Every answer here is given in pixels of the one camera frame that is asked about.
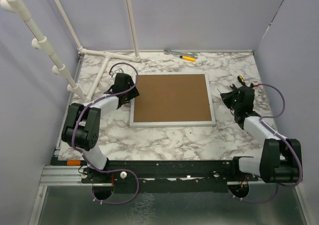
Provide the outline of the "white picture frame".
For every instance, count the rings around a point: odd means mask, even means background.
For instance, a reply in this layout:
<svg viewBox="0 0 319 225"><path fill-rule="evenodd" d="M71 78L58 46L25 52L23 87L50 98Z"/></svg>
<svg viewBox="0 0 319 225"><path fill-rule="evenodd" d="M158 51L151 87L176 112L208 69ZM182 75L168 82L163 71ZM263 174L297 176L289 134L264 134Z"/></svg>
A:
<svg viewBox="0 0 319 225"><path fill-rule="evenodd" d="M208 75L153 73L139 76L132 99L131 127L215 126Z"/></svg>

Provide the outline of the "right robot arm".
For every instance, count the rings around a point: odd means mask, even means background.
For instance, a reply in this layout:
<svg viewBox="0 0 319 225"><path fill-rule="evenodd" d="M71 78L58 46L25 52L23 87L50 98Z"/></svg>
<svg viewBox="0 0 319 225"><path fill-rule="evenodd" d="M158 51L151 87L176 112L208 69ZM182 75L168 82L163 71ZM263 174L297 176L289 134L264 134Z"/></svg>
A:
<svg viewBox="0 0 319 225"><path fill-rule="evenodd" d="M260 158L235 156L233 166L229 168L230 177L240 181L247 174L252 174L265 183L277 183L284 187L298 185L303 179L300 142L278 133L253 110L255 85L231 85L230 88L230 92L221 93L222 101L233 112L239 127L263 146Z"/></svg>

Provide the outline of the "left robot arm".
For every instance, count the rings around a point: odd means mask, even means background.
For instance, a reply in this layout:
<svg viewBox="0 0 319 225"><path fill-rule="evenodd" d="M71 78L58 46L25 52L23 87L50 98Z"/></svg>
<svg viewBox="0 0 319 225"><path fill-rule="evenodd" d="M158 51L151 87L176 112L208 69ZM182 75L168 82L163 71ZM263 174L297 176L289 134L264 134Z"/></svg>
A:
<svg viewBox="0 0 319 225"><path fill-rule="evenodd" d="M87 164L94 169L93 177L98 182L106 182L110 177L110 170L106 167L108 158L97 145L101 117L137 96L139 92L132 77L118 73L114 85L101 97L86 104L72 103L68 108L61 139L82 154Z"/></svg>

